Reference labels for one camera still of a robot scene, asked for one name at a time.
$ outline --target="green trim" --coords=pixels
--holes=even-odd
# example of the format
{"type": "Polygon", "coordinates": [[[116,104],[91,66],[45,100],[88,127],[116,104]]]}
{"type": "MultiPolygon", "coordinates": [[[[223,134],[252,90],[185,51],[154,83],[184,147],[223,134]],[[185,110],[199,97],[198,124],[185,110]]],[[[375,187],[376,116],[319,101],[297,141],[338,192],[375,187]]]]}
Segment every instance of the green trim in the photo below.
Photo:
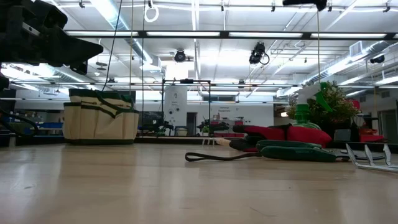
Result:
{"type": "Polygon", "coordinates": [[[76,145],[115,145],[133,144],[134,139],[65,139],[65,142],[76,145]]]}
{"type": "MultiPolygon", "coordinates": [[[[127,103],[132,103],[132,99],[130,95],[120,95],[116,92],[103,92],[99,91],[100,95],[104,99],[114,99],[114,100],[123,100],[127,103]]],[[[69,96],[80,96],[80,97],[93,97],[97,98],[97,93],[93,90],[83,90],[83,89],[69,89],[69,96]]]]}
{"type": "Polygon", "coordinates": [[[80,106],[80,105],[81,105],[81,103],[63,103],[64,107],[66,107],[66,106],[80,106]]]}
{"type": "Polygon", "coordinates": [[[99,106],[91,106],[91,105],[82,105],[81,103],[64,103],[63,107],[66,106],[79,106],[81,109],[85,109],[85,110],[97,110],[97,111],[102,111],[106,114],[108,114],[110,117],[112,117],[113,119],[116,118],[117,115],[121,114],[121,113],[139,113],[138,110],[132,110],[132,111],[128,111],[128,112],[122,112],[122,111],[117,111],[116,114],[113,114],[110,111],[107,111],[106,109],[99,107],[99,106]]]}

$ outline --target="metal beam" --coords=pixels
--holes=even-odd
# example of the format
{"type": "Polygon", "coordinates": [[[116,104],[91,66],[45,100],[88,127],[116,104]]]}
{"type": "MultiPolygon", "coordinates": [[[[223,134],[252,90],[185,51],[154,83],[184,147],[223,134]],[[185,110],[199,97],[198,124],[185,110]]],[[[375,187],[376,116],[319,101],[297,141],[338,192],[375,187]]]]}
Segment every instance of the metal beam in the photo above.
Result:
{"type": "MultiPolygon", "coordinates": [[[[112,39],[106,30],[66,30],[77,38],[112,39]]],[[[243,35],[233,35],[226,30],[140,30],[135,38],[143,39],[254,39],[254,40],[318,40],[316,32],[239,31],[243,35]]],[[[320,32],[320,40],[398,40],[398,32],[320,32]]],[[[117,39],[130,37],[131,30],[117,31],[117,39]]]]}

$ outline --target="ceiling-mounted camera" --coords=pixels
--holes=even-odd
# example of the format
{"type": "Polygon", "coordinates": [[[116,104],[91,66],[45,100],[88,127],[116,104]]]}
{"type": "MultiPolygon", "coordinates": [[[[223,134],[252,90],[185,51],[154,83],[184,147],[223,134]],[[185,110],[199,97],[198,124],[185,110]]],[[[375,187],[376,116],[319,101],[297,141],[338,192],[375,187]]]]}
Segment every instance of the ceiling-mounted camera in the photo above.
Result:
{"type": "Polygon", "coordinates": [[[322,11],[326,8],[327,0],[284,0],[284,6],[291,6],[296,4],[314,4],[317,6],[318,11],[322,11]]]}
{"type": "Polygon", "coordinates": [[[379,56],[379,57],[376,57],[376,58],[372,58],[370,60],[370,62],[371,63],[383,63],[385,59],[386,58],[384,57],[384,55],[382,55],[382,56],[379,56]]]}
{"type": "Polygon", "coordinates": [[[266,54],[266,47],[264,46],[264,43],[258,42],[256,44],[253,51],[251,52],[249,62],[252,65],[256,65],[258,63],[267,65],[269,63],[269,56],[266,54]],[[261,62],[264,56],[268,58],[268,61],[266,63],[261,62]]]}
{"type": "Polygon", "coordinates": [[[184,50],[177,50],[177,53],[174,55],[174,60],[176,62],[184,62],[186,57],[184,50]]]}
{"type": "Polygon", "coordinates": [[[245,82],[244,82],[244,80],[239,80],[239,83],[238,84],[240,84],[240,85],[244,85],[245,84],[245,82]]]}

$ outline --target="ceiling light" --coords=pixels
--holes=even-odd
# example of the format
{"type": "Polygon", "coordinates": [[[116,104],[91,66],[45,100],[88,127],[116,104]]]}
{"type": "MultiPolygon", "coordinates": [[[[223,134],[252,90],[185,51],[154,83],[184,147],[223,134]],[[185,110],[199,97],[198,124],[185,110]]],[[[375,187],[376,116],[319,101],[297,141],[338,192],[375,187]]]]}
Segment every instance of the ceiling light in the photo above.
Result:
{"type": "Polygon", "coordinates": [[[398,85],[397,86],[379,86],[379,88],[392,88],[392,89],[395,89],[395,88],[398,88],[398,85]]]}
{"type": "MultiPolygon", "coordinates": [[[[334,34],[324,33],[319,34],[320,38],[384,38],[387,34],[334,34]]],[[[318,38],[318,34],[311,34],[311,38],[318,38]]]]}
{"type": "Polygon", "coordinates": [[[218,37],[220,36],[220,32],[157,32],[157,31],[150,31],[147,32],[148,36],[163,36],[163,37],[170,37],[170,36],[181,36],[181,37],[218,37]]]}
{"type": "MultiPolygon", "coordinates": [[[[97,37],[97,36],[104,36],[104,37],[113,37],[114,31],[67,31],[67,34],[70,36],[79,36],[79,37],[97,37]]],[[[116,37],[125,36],[125,37],[136,37],[138,36],[138,32],[136,31],[117,31],[116,37]]]]}
{"type": "Polygon", "coordinates": [[[300,38],[302,33],[289,33],[289,32],[230,32],[230,37],[273,37],[273,38],[300,38]]]}
{"type": "Polygon", "coordinates": [[[363,93],[363,92],[365,92],[365,91],[366,91],[366,90],[355,91],[355,92],[353,92],[353,93],[348,93],[346,96],[355,96],[355,95],[358,95],[358,94],[363,93]]]}
{"type": "Polygon", "coordinates": [[[374,86],[338,86],[338,88],[374,88],[374,86]]]}
{"type": "Polygon", "coordinates": [[[388,84],[388,83],[392,83],[392,82],[398,82],[398,76],[389,77],[389,78],[380,80],[380,81],[376,82],[376,85],[384,85],[384,84],[388,84]]]}
{"type": "Polygon", "coordinates": [[[21,87],[21,88],[25,88],[25,89],[28,89],[28,90],[33,90],[33,91],[38,91],[39,90],[38,88],[36,88],[34,86],[31,86],[31,85],[28,85],[28,84],[21,84],[21,85],[12,84],[12,85],[18,86],[18,87],[21,87]]]}
{"type": "Polygon", "coordinates": [[[347,84],[356,82],[356,81],[358,81],[358,80],[360,80],[360,79],[361,79],[361,78],[359,78],[359,77],[350,78],[349,80],[344,81],[344,82],[340,83],[339,85],[347,85],[347,84]]]}

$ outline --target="metal pole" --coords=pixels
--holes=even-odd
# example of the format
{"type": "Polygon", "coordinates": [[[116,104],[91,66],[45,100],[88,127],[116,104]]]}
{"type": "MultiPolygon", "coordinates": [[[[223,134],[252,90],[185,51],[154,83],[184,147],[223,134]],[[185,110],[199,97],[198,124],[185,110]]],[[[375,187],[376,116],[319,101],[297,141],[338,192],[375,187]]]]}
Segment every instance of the metal pole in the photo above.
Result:
{"type": "Polygon", "coordinates": [[[209,137],[210,137],[210,127],[211,127],[211,81],[209,83],[209,137]]]}
{"type": "Polygon", "coordinates": [[[163,102],[164,102],[164,82],[165,82],[165,80],[163,79],[162,80],[162,102],[161,102],[161,104],[162,104],[162,124],[164,124],[164,109],[163,109],[163,102]]]}

